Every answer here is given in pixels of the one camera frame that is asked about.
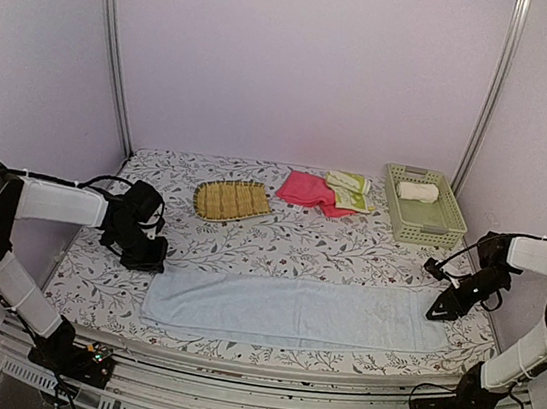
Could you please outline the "cream towel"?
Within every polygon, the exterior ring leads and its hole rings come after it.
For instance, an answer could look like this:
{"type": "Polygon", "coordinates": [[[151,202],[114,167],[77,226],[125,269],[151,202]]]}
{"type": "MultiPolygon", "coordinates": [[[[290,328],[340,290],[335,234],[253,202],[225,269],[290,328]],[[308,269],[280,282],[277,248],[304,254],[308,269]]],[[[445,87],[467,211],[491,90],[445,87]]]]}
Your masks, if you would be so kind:
{"type": "Polygon", "coordinates": [[[439,199],[440,193],[439,188],[435,184],[421,184],[411,181],[399,181],[395,190],[399,199],[427,204],[435,203],[439,199]]]}

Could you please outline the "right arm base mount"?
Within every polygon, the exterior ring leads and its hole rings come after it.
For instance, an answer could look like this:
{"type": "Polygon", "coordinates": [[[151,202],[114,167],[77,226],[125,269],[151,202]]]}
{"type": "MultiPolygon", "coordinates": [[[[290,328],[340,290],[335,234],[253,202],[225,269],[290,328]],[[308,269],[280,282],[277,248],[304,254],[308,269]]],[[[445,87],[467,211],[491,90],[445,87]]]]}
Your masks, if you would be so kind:
{"type": "Polygon", "coordinates": [[[408,399],[409,409],[496,409],[496,405],[508,396],[507,391],[491,392],[483,387],[482,363],[470,368],[459,380],[455,391],[447,397],[408,399]]]}

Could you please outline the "light blue towel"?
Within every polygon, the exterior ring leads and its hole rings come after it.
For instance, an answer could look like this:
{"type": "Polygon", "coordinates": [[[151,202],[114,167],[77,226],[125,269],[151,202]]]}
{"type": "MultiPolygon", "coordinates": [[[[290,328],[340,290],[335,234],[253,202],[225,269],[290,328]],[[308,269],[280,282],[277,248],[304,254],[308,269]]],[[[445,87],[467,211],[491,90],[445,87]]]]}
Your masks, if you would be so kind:
{"type": "Polygon", "coordinates": [[[433,290],[360,287],[166,267],[139,311],[166,331],[295,350],[434,353],[448,345],[424,314],[433,290]]]}

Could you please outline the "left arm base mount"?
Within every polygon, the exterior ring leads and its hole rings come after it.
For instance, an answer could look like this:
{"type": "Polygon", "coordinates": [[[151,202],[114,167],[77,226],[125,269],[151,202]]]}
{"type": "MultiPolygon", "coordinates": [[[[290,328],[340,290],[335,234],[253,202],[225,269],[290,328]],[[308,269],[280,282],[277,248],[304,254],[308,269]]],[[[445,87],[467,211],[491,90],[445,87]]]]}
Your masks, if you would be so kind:
{"type": "Polygon", "coordinates": [[[28,359],[56,375],[104,390],[115,368],[113,351],[96,341],[78,346],[75,330],[65,317],[61,317],[60,325],[49,336],[33,332],[34,346],[28,359]]]}

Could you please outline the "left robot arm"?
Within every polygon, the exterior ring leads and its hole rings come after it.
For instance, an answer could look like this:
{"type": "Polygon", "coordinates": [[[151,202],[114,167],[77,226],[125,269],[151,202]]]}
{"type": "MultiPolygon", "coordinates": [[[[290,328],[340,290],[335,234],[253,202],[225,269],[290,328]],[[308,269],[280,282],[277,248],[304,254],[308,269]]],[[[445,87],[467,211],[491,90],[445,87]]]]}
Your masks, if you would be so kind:
{"type": "Polygon", "coordinates": [[[162,272],[168,251],[159,192],[136,181],[113,194],[101,187],[104,180],[71,182],[0,162],[0,300],[43,342],[43,355],[58,372],[72,372],[80,364],[74,328],[16,257],[15,226],[35,221],[96,229],[101,246],[131,271],[162,272]]]}

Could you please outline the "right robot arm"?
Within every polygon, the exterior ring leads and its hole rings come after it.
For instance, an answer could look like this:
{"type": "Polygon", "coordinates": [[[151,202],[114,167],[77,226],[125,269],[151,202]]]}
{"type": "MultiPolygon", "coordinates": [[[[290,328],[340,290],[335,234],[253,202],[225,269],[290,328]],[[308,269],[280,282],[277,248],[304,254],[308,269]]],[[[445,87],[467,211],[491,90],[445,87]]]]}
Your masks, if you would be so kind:
{"type": "Polygon", "coordinates": [[[425,314],[434,321],[454,321],[491,296],[500,297],[515,283],[514,309],[504,315],[522,319],[524,335],[494,358],[478,363],[460,379],[454,395],[419,400],[413,409],[495,409],[511,389],[547,370],[547,238],[525,234],[488,233],[475,244],[480,269],[454,276],[444,262],[429,259],[425,270],[449,282],[425,314]]]}

